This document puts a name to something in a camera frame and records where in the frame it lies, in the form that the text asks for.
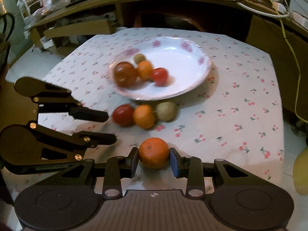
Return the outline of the white floral ceramic plate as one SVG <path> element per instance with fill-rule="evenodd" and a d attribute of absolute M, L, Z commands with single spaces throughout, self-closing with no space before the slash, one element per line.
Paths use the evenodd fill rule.
<path fill-rule="evenodd" d="M 144 56 L 157 75 L 148 81 L 137 77 L 129 87 L 116 83 L 117 64 L 125 62 L 135 68 L 134 58 Z M 157 101 L 185 94 L 208 77 L 211 60 L 195 42 L 179 37 L 154 37 L 140 40 L 120 50 L 110 62 L 108 84 L 117 94 L 137 101 Z"/>

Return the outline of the yellow green object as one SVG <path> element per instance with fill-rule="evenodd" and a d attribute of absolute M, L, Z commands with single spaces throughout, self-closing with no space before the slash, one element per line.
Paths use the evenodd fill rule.
<path fill-rule="evenodd" d="M 293 165 L 293 183 L 299 195 L 308 195 L 308 150 L 303 150 Z"/>

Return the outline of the large dark red tomato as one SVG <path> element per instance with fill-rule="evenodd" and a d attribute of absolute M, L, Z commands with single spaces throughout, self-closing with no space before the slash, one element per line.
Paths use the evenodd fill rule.
<path fill-rule="evenodd" d="M 124 88 L 132 86 L 135 83 L 137 76 L 137 70 L 129 62 L 118 63 L 113 71 L 113 78 L 116 84 Z"/>

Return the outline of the pale tan round fruit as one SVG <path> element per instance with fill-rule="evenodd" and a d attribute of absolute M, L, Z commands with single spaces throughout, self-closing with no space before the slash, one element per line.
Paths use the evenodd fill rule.
<path fill-rule="evenodd" d="M 157 118 L 161 121 L 171 121 L 177 115 L 177 106 L 173 102 L 162 102 L 156 106 Z"/>

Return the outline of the small tan fruit in plate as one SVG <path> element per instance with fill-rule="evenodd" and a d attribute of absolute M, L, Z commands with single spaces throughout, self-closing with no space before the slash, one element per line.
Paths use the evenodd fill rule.
<path fill-rule="evenodd" d="M 135 64 L 139 64 L 140 62 L 146 60 L 145 55 L 143 55 L 142 53 L 138 53 L 134 56 L 134 62 Z"/>

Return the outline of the orange tangerine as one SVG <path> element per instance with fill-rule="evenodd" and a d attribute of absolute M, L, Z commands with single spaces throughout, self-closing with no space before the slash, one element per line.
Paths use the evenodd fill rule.
<path fill-rule="evenodd" d="M 139 146 L 139 160 L 147 168 L 161 169 L 169 161 L 169 146 L 160 138 L 148 138 Z"/>
<path fill-rule="evenodd" d="M 143 60 L 137 65 L 137 73 L 141 80 L 147 81 L 152 78 L 153 66 L 150 61 Z"/>
<path fill-rule="evenodd" d="M 134 123 L 142 129 L 150 129 L 156 122 L 155 113 L 150 105 L 140 105 L 133 111 Z"/>

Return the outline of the cardboard box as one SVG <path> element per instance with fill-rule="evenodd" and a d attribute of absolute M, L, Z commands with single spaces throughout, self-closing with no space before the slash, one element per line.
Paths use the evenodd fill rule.
<path fill-rule="evenodd" d="M 74 23 L 45 30 L 47 38 L 71 37 L 74 35 L 113 34 L 115 27 L 107 19 Z"/>

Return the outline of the small red tomato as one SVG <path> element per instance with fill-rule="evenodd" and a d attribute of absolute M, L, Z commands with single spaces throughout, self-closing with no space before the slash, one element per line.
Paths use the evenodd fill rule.
<path fill-rule="evenodd" d="M 168 81 L 168 71 L 165 68 L 156 68 L 152 72 L 152 79 L 156 86 L 164 86 Z"/>

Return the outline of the orange tangerine in plate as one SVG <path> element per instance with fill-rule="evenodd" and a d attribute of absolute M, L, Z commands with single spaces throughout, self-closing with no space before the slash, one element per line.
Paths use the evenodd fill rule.
<path fill-rule="evenodd" d="M 147 81 L 152 78 L 153 66 L 150 61 L 143 60 L 137 65 L 137 73 L 141 80 Z"/>

